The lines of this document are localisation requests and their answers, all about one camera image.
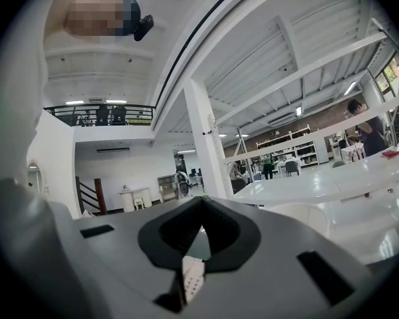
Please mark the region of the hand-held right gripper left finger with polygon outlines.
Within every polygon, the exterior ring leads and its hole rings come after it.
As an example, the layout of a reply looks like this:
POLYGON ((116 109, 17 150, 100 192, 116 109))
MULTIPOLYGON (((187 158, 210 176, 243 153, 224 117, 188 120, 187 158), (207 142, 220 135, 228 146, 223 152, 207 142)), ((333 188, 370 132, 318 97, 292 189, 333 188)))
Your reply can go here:
POLYGON ((201 228, 201 205, 202 198, 194 197, 142 226, 138 244, 154 266, 182 268, 182 259, 201 228))

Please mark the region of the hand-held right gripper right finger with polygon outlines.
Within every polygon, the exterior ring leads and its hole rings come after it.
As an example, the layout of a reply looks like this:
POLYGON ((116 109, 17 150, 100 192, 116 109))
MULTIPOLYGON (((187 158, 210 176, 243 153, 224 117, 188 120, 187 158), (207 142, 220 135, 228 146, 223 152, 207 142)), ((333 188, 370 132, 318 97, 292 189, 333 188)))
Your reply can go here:
POLYGON ((261 232, 250 218, 210 198, 203 199, 203 228, 211 254, 206 272, 240 269, 261 242, 261 232))

